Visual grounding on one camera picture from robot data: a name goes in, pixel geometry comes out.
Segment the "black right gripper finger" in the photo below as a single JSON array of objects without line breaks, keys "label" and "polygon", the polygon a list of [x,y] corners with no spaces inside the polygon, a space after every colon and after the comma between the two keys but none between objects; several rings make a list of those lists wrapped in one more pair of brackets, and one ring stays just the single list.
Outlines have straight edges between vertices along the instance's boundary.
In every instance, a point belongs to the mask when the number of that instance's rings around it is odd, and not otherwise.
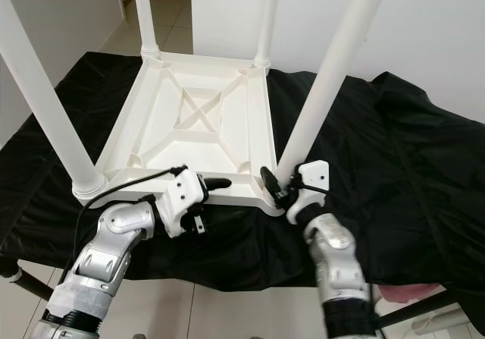
[{"label": "black right gripper finger", "polygon": [[267,166],[260,168],[260,175],[264,182],[264,189],[273,199],[282,199],[282,187],[274,173]]}]

